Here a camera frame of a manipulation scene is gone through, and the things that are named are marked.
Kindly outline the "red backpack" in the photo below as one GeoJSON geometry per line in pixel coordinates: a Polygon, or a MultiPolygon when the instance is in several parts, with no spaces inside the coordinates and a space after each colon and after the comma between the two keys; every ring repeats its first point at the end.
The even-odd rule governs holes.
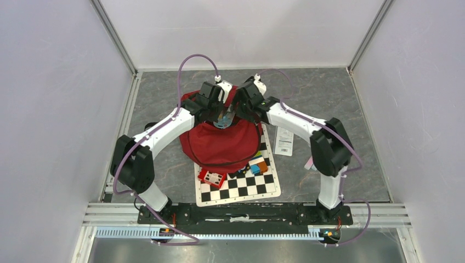
{"type": "MultiPolygon", "coordinates": [[[[223,111],[234,111],[232,106],[237,86],[233,86],[223,111]]],[[[181,106],[189,104],[186,93],[180,98],[181,106]]],[[[219,129],[213,122],[196,124],[178,136],[183,152],[201,168],[218,174],[234,173],[248,164],[261,146],[263,129],[260,124],[236,117],[232,125],[219,129]]]]}

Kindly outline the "white paper packet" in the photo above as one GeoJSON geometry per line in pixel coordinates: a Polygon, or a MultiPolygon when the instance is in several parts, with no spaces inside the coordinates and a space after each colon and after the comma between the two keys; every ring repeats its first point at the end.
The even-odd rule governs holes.
{"type": "Polygon", "coordinates": [[[274,140],[274,154],[282,156],[293,155],[294,134],[282,127],[276,127],[274,140]]]}

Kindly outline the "correction tape blister pack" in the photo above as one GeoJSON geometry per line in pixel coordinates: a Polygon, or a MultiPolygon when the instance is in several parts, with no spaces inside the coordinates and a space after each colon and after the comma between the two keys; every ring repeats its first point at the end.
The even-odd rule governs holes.
{"type": "Polygon", "coordinates": [[[234,111],[222,111],[218,116],[218,119],[215,122],[213,122],[213,125],[219,129],[226,129],[232,125],[234,118],[234,111]]]}

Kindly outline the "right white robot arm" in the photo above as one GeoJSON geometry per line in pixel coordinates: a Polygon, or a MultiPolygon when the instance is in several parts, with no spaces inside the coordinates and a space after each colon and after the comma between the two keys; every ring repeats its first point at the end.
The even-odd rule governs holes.
{"type": "Polygon", "coordinates": [[[248,81],[237,88],[232,101],[236,115],[284,128],[309,143],[313,166],[321,174],[317,218],[324,224],[332,223],[339,216],[343,203],[341,180],[354,154],[344,126],[336,118],[329,121],[314,118],[280,99],[265,98],[259,85],[259,81],[248,81]]]}

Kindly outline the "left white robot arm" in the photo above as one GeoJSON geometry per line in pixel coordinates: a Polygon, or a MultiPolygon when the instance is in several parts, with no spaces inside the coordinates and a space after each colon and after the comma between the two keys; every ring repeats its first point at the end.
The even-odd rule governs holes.
{"type": "Polygon", "coordinates": [[[222,112],[233,86],[220,81],[204,82],[192,98],[179,102],[166,118],[133,137],[122,135],[117,139],[110,174],[115,182],[129,187],[151,210],[159,223],[172,217],[170,199],[154,182],[154,159],[173,140],[205,121],[216,121],[222,112]]]}

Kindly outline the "orange toy block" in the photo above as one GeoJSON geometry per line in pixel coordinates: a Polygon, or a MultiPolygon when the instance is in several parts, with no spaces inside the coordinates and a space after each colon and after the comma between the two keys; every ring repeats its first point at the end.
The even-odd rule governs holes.
{"type": "Polygon", "coordinates": [[[258,167],[259,172],[262,174],[268,171],[268,165],[265,161],[257,163],[256,166],[258,167]]]}

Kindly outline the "blue toy block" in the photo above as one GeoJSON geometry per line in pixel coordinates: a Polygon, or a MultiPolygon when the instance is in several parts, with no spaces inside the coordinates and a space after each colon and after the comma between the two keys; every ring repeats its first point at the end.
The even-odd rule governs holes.
{"type": "Polygon", "coordinates": [[[250,171],[252,174],[256,175],[256,174],[259,174],[261,171],[260,171],[260,167],[259,165],[257,164],[253,164],[250,166],[250,171]]]}

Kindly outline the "black toy block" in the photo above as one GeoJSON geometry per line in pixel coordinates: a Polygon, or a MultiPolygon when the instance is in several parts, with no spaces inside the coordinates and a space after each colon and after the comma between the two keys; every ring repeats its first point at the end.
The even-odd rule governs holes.
{"type": "Polygon", "coordinates": [[[250,166],[249,166],[249,164],[247,164],[242,169],[240,169],[240,170],[238,170],[238,171],[236,171],[234,173],[228,174],[228,177],[231,178],[231,179],[244,178],[249,170],[250,170],[250,166]]]}

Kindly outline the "red toy block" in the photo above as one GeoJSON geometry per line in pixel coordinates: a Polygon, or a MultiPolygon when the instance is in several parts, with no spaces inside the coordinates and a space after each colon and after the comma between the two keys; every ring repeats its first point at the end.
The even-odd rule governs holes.
{"type": "Polygon", "coordinates": [[[206,169],[201,169],[199,175],[197,176],[197,178],[201,182],[205,184],[209,184],[210,186],[213,186],[215,188],[221,188],[227,177],[228,177],[227,173],[218,174],[218,173],[210,172],[206,169]]]}

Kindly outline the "black white chessboard mat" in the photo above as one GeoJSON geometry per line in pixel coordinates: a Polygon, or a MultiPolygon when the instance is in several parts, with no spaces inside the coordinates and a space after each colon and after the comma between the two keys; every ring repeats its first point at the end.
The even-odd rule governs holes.
{"type": "Polygon", "coordinates": [[[195,164],[197,206],[207,207],[235,202],[256,202],[259,199],[276,198],[281,195],[281,186],[271,152],[271,143],[266,125],[263,124],[262,129],[260,151],[268,165],[268,171],[254,175],[249,170],[244,178],[231,179],[227,177],[221,188],[215,188],[197,178],[201,168],[195,164]]]}

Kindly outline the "pink highlighter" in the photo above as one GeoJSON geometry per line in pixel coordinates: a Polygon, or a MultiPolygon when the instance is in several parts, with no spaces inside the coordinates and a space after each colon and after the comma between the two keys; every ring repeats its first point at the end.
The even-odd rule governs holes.
{"type": "Polygon", "coordinates": [[[308,161],[306,162],[306,164],[304,165],[304,168],[306,170],[311,170],[311,169],[314,169],[313,166],[314,166],[314,161],[313,161],[313,158],[310,157],[308,161]]]}

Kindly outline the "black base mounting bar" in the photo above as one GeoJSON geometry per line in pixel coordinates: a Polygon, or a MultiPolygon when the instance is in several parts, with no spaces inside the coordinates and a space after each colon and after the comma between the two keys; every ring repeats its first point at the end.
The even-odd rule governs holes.
{"type": "Polygon", "coordinates": [[[305,234],[309,226],[332,228],[354,223],[346,205],[325,212],[312,203],[232,203],[199,207],[172,204],[161,218],[185,233],[195,235],[305,234]]]}

